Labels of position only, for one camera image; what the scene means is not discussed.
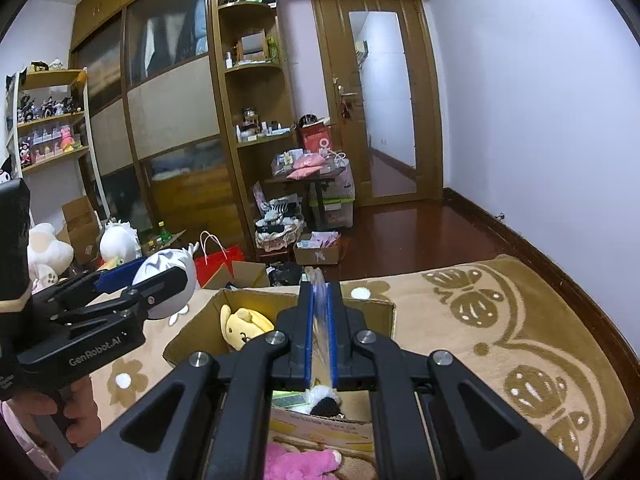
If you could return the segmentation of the person's left hand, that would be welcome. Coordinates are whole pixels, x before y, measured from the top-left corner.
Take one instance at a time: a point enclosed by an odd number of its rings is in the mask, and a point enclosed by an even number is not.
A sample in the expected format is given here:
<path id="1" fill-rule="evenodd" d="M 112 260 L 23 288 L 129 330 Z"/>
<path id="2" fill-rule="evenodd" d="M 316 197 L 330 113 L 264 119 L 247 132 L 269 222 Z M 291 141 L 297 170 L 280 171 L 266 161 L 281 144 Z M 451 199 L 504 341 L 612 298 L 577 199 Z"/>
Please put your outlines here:
<path id="1" fill-rule="evenodd" d="M 92 381 L 89 376 L 78 379 L 70 385 L 72 395 L 65 402 L 63 415 L 72 421 L 66 430 L 66 439 L 71 444 L 83 448 L 101 431 L 98 407 L 93 397 Z M 9 406 L 25 431 L 38 444 L 47 442 L 36 424 L 36 416 L 50 416 L 58 412 L 53 399 L 35 391 L 17 393 Z"/>

